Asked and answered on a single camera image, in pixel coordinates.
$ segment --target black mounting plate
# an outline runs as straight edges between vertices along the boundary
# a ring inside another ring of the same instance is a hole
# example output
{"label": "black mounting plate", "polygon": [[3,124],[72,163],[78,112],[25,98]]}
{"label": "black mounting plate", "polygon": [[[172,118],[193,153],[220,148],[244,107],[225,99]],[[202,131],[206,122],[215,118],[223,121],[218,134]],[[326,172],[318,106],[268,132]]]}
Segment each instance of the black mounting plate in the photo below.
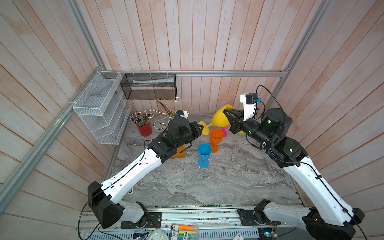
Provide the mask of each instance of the black mounting plate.
{"label": "black mounting plate", "polygon": [[[149,212],[147,225],[144,228],[160,228],[161,226],[161,212]],[[121,229],[137,229],[135,223],[130,221],[122,221]]]}
{"label": "black mounting plate", "polygon": [[[255,222],[255,216],[253,212],[255,210],[242,210],[241,214],[243,217],[240,217],[241,226],[260,226]],[[271,225],[281,225],[279,221],[271,221]]]}

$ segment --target bunch of pencils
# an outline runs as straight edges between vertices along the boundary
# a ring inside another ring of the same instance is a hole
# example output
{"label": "bunch of pencils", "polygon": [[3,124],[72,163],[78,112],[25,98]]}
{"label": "bunch of pencils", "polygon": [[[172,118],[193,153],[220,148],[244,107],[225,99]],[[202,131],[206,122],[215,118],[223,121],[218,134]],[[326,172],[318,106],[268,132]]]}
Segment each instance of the bunch of pencils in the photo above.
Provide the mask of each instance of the bunch of pencils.
{"label": "bunch of pencils", "polygon": [[139,113],[131,114],[129,119],[138,127],[144,127],[149,122],[149,117],[147,117],[146,110],[144,110],[144,114],[141,113],[141,111],[139,111]]}

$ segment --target black mesh basket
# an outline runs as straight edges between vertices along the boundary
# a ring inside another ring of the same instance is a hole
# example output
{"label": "black mesh basket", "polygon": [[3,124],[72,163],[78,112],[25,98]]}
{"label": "black mesh basket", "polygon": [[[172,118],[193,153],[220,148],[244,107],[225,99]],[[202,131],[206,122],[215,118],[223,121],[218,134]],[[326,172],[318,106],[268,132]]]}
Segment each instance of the black mesh basket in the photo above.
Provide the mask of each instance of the black mesh basket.
{"label": "black mesh basket", "polygon": [[121,88],[127,100],[173,100],[177,94],[176,75],[126,73]]}

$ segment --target plastic package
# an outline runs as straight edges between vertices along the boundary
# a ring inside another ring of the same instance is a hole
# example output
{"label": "plastic package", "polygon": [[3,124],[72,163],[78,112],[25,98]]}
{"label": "plastic package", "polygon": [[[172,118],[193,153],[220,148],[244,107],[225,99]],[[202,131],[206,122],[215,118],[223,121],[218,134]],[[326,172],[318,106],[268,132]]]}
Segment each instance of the plastic package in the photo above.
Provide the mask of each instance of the plastic package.
{"label": "plastic package", "polygon": [[198,240],[199,227],[192,225],[172,224],[169,240]]}

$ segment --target white round device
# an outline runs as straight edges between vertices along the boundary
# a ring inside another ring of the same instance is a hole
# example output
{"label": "white round device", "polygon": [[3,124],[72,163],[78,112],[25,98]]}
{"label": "white round device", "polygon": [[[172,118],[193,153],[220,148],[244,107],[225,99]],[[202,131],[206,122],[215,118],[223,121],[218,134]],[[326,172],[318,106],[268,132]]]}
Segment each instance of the white round device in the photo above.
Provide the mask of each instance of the white round device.
{"label": "white round device", "polygon": [[168,240],[168,236],[163,230],[156,229],[147,236],[147,240]]}

